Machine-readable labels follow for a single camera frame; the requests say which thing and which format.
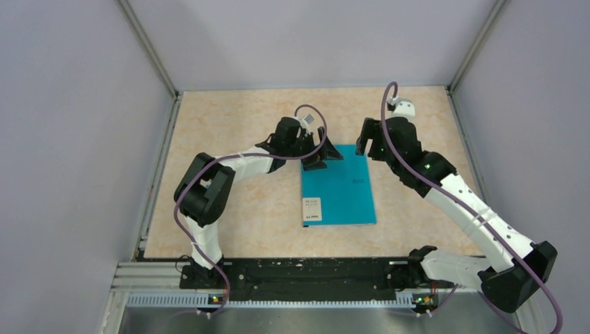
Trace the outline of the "teal black file folder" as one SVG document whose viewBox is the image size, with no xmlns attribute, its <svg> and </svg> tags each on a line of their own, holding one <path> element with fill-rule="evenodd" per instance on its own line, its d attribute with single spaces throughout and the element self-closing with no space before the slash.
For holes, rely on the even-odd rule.
<svg viewBox="0 0 590 334">
<path fill-rule="evenodd" d="M 301 172 L 302 225 L 308 227 L 377 223 L 367 158 L 354 144 L 335 146 L 342 160 Z"/>
</svg>

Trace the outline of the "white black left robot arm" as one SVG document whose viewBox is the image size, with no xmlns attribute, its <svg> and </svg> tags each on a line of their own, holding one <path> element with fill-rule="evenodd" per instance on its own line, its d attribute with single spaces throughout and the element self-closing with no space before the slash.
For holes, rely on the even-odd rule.
<svg viewBox="0 0 590 334">
<path fill-rule="evenodd" d="M 197 154 L 173 195 L 173 217 L 191 242 L 190 263 L 197 279 L 210 288 L 223 279 L 218 220 L 234 183 L 273 173 L 288 160 L 299 160 L 303 170 L 311 171 L 325 169 L 328 160 L 343 158 L 328 139 L 325 127 L 314 133 L 309 117 L 295 116 L 281 118 L 273 133 L 248 150 L 222 157 Z"/>
</svg>

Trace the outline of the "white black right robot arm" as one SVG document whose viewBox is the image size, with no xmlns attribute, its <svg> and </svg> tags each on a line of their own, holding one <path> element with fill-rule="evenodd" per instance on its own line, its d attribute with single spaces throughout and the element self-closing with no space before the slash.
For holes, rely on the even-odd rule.
<svg viewBox="0 0 590 334">
<path fill-rule="evenodd" d="M 410 100 L 387 98 L 379 119 L 365 119 L 356 154 L 385 162 L 404 186 L 448 215 L 483 255 L 457 255 L 424 246 L 410 254 L 414 263 L 408 267 L 409 280 L 418 287 L 442 280 L 476 289 L 497 309 L 514 313 L 547 282 L 557 249 L 514 229 L 444 156 L 423 150 L 411 122 L 414 115 Z"/>
</svg>

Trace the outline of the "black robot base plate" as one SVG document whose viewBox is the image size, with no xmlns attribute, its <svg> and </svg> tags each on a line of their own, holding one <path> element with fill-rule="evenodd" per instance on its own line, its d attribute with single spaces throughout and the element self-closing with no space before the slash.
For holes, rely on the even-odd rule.
<svg viewBox="0 0 590 334">
<path fill-rule="evenodd" d="M 190 263 L 180 289 L 219 290 L 233 302 L 392 301 L 402 292 L 452 287 L 428 279 L 408 257 L 227 258 L 210 276 Z"/>
</svg>

